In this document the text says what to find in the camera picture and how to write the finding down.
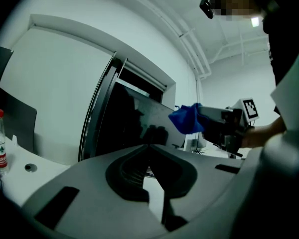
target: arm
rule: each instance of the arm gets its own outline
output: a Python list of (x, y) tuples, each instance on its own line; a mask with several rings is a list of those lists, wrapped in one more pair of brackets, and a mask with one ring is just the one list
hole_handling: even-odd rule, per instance
[(248, 130), (242, 142), (242, 148), (256, 148), (265, 145), (272, 136), (286, 131), (286, 126), (282, 117), (276, 119), (267, 126), (257, 126)]

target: blue towel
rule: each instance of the blue towel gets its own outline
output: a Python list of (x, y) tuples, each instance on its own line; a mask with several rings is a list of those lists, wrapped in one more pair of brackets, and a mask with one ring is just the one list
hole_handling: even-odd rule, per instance
[(168, 117), (182, 134), (204, 132), (209, 119), (198, 113), (198, 107), (200, 106), (202, 105), (182, 106), (179, 110), (168, 115)]

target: white wall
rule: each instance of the white wall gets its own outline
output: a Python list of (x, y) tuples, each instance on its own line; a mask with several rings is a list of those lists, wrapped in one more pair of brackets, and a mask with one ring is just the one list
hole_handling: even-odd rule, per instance
[(32, 13), (68, 18), (114, 36), (176, 82), (176, 105), (197, 101), (194, 73), (177, 49), (143, 17), (113, 0), (24, 0), (0, 33), (0, 46), (13, 46), (26, 32)]
[(88, 106), (113, 54), (79, 38), (37, 27), (13, 50), (0, 87), (37, 110), (37, 154), (75, 164)]
[(267, 52), (246, 57), (244, 67), (241, 56), (235, 56), (213, 63), (211, 69), (212, 75), (201, 82), (203, 105), (225, 108), (241, 98), (252, 97), (260, 116), (256, 126), (278, 118), (270, 96), (276, 85)]

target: gray surface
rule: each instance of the gray surface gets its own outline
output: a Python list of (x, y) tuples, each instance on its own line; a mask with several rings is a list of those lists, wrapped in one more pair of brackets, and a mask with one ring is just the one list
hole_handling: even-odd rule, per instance
[(255, 177), (261, 151), (262, 148), (256, 148), (249, 152), (235, 179), (228, 184), (223, 194), (215, 197), (213, 203), (204, 212), (187, 225), (161, 238), (230, 238), (237, 213)]
[[(157, 145), (163, 150), (170, 150)], [(228, 165), (240, 168), (243, 160), (209, 157), (174, 150), (171, 154), (188, 161), (197, 170), (197, 180), (185, 197), (172, 199), (171, 205), (178, 216), (191, 221), (205, 210), (229, 185), (236, 174), (215, 169), (216, 165)]]
[(107, 167), (137, 148), (81, 161), (41, 187), (23, 209), (33, 217), (64, 186), (70, 186), (80, 192), (56, 226), (57, 232), (78, 239), (139, 239), (166, 233), (147, 203), (125, 201), (106, 181)]
[[(136, 150), (132, 147), (78, 163), (41, 187), (23, 209), (34, 217), (64, 186), (80, 190), (55, 231), (78, 239), (91, 238), (227, 238), (252, 184), (261, 148), (246, 161), (206, 157), (158, 146), (197, 169), (198, 178), (183, 198), (171, 200), (176, 215), (189, 223), (168, 232), (147, 203), (125, 201), (107, 184), (105, 171), (112, 161)], [(241, 167), (235, 175), (214, 167)]]

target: person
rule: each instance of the person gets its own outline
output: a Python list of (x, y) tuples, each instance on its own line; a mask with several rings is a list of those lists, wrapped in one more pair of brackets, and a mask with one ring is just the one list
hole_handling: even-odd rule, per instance
[[(299, 0), (210, 0), (215, 13), (231, 16), (262, 16), (264, 32), (269, 35), (269, 57), (276, 85), (283, 79), (299, 54)], [(284, 132), (282, 117), (272, 124), (248, 130), (242, 148), (264, 146), (272, 136)]]

